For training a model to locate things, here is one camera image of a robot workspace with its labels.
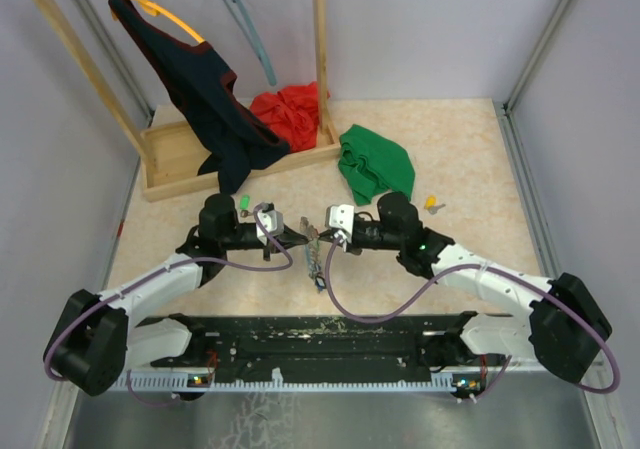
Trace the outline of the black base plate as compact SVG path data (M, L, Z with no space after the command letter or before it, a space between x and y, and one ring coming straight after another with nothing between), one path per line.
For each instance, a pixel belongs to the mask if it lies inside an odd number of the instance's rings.
M461 340L469 312L399 316L363 324L344 316L179 315L194 333L186 352L152 362L154 368L203 367L217 383L428 382L433 372L475 365Z

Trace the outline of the red cloth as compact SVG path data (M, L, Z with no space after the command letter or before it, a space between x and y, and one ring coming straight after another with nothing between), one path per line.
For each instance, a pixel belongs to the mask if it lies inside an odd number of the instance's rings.
M249 110L288 142L291 153L316 147L319 124L316 81L289 85L276 93L261 93L253 99Z

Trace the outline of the wooden clothes rack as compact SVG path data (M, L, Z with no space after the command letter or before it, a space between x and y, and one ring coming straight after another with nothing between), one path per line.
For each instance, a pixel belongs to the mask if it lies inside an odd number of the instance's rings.
M216 188L218 180L214 173L197 173L209 152L197 141L189 124L179 121L137 129L56 1L33 2L137 151L142 163L142 192L145 198L153 202ZM313 0L313 10L319 110L316 146L290 154L264 170L255 170L250 174L252 178L331 160L340 152L339 138L328 105L326 0Z

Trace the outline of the large keyring with blue handle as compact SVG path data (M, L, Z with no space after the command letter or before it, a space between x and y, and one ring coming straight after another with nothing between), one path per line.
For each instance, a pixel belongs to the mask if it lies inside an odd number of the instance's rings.
M319 232L305 216L300 218L299 229L300 233L307 238L304 249L308 276L316 290L321 293L326 289L326 280L322 266Z

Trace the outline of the dark navy garment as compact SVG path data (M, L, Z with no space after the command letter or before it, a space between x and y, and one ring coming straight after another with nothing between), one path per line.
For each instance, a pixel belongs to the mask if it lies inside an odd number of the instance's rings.
M130 0L108 4L210 152L198 173L216 173L220 192L236 193L251 171L290 153L289 143L236 99L237 75L210 43L189 45L174 38L147 22Z

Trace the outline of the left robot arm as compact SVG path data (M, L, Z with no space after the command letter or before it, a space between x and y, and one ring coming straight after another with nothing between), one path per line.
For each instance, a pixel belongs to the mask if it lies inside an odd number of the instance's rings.
M289 228L271 203L258 204L252 216L250 222L240 221L231 196L211 195L197 225L163 263L124 285L73 293L44 350L45 374L97 396L120 376L162 359L201 363L208 342L185 317L168 316L152 324L145 320L208 284L226 267L247 270L247 265L229 260L231 251L259 250L265 258L281 254L286 261L279 270L290 268L290 249L306 245L308 237Z

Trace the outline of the grey blue hanger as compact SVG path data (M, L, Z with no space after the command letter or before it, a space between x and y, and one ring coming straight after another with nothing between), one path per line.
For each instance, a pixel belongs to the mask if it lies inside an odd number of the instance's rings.
M275 70L243 0L222 1L259 61L268 84L275 87L277 84Z

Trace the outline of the yellow tag key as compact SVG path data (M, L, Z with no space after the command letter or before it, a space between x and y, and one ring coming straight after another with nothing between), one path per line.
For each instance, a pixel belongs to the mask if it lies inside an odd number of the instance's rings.
M424 209L431 215L437 214L446 206L445 203L439 203L434 195L429 195L426 199Z

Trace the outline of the green tag key left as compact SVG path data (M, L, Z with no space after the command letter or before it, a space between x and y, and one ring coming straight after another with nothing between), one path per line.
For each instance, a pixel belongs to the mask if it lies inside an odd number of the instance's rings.
M251 214L250 211L250 196L249 195L243 195L240 199L240 215L243 218L248 217Z

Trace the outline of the green cloth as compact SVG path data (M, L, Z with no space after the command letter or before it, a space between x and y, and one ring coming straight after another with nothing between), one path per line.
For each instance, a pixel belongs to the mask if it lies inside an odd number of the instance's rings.
M357 206L388 191L412 197L415 169L408 152L396 142L354 124L339 137L338 170Z

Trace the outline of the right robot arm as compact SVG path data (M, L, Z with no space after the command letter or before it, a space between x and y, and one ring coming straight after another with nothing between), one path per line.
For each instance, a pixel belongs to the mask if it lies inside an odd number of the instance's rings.
M612 372L604 390L618 387L620 369L607 344L611 324L580 278L532 276L483 258L424 226L400 192L384 195L377 210L377 218L365 219L352 205L328 207L321 240L350 254L393 251L408 273L425 279L422 292L434 285L453 287L503 310L460 315L453 328L427 344L428 365L514 357L535 360L559 379L581 385L596 358L604 356Z

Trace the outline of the yellow hanger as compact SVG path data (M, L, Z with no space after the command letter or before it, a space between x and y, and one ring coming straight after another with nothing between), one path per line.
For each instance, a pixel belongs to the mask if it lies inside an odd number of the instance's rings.
M190 36L197 44L202 44L205 39L191 26L184 22L181 18L176 16L171 11L162 7L152 0L128 0L132 3L137 3L140 8L151 17L162 16L168 21L172 22L175 26L180 28L185 34Z

